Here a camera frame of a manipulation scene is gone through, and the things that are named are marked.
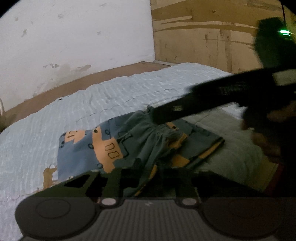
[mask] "green led indicator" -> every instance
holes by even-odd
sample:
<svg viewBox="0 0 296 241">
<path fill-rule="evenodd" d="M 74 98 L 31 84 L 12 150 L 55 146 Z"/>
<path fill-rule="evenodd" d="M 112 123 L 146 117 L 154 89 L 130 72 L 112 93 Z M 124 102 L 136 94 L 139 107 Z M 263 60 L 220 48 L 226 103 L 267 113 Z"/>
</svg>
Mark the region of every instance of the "green led indicator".
<svg viewBox="0 0 296 241">
<path fill-rule="evenodd" d="M 280 30 L 281 34 L 290 34 L 290 32 L 288 30 Z"/>
</svg>

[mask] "brown wooden wall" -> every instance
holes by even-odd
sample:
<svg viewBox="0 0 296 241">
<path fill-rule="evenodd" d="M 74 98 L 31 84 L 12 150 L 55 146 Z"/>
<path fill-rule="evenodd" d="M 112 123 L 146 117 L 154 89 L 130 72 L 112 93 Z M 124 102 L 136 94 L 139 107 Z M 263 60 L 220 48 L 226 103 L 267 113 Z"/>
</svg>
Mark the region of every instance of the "brown wooden wall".
<svg viewBox="0 0 296 241">
<path fill-rule="evenodd" d="M 151 0 L 151 10 L 156 60 L 230 73 L 261 67 L 253 47 L 257 22 L 283 17 L 277 0 Z M 296 28 L 288 9 L 286 19 Z"/>
</svg>

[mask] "mattress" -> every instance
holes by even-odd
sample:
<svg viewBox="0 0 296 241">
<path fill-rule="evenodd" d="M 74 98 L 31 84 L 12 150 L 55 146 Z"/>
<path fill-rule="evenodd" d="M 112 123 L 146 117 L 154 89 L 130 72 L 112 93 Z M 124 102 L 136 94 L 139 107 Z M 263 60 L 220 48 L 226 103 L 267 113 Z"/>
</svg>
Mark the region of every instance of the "mattress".
<svg viewBox="0 0 296 241">
<path fill-rule="evenodd" d="M 43 172 L 57 165 L 58 140 L 69 130 L 92 129 L 101 122 L 147 105 L 172 101 L 196 83 L 230 75 L 221 70 L 184 63 L 159 71 L 118 77 L 58 98 L 0 135 L 0 240 L 14 241 L 21 233 L 14 219 L 18 203 L 43 188 Z M 220 136 L 225 146 L 196 171 L 215 171 L 243 183 L 262 158 L 249 132 L 239 130 L 243 108 L 230 104 L 187 120 Z"/>
</svg>

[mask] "white wall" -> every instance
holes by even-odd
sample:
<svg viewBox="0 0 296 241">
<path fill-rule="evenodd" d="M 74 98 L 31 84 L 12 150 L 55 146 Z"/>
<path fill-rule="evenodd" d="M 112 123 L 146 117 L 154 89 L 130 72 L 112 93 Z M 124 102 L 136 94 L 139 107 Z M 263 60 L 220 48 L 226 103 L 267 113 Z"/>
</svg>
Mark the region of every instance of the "white wall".
<svg viewBox="0 0 296 241">
<path fill-rule="evenodd" d="M 22 0 L 0 19 L 6 110 L 80 77 L 153 60 L 149 0 Z"/>
</svg>

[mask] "black cable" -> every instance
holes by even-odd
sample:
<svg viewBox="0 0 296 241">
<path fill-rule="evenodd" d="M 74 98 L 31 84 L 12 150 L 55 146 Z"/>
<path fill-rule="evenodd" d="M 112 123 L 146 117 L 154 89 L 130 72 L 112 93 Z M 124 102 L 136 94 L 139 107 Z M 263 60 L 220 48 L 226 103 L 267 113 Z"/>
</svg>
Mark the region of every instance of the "black cable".
<svg viewBox="0 0 296 241">
<path fill-rule="evenodd" d="M 281 8 L 282 8 L 282 10 L 283 10 L 284 24 L 285 24 L 285 26 L 286 26 L 285 9 L 284 9 L 284 5 L 283 5 L 283 3 L 281 3 Z"/>
</svg>

